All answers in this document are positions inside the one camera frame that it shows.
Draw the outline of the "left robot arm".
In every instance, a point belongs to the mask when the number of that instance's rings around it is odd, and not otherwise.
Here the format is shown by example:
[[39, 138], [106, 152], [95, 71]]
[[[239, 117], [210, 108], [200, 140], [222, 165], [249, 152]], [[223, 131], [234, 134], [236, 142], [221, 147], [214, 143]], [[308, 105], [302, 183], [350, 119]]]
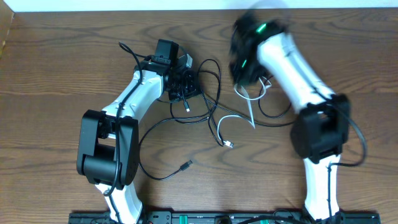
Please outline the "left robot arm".
[[138, 223], [143, 204], [133, 184], [139, 167], [139, 123], [163, 93], [171, 103], [198, 93], [192, 58], [183, 47], [160, 39], [154, 54], [137, 61], [131, 82], [100, 111], [81, 119], [76, 169], [104, 195], [116, 223]]

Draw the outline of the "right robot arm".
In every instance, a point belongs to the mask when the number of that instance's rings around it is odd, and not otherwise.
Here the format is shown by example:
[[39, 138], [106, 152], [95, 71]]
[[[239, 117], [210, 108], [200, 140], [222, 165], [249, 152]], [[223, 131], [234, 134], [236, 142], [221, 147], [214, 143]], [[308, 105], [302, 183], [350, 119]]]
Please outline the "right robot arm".
[[336, 165], [348, 140], [348, 98], [323, 83], [280, 22], [261, 23], [247, 12], [233, 27], [236, 58], [229, 68], [234, 84], [253, 85], [266, 75], [277, 80], [297, 114], [290, 139], [305, 166], [305, 210], [313, 222], [338, 223]]

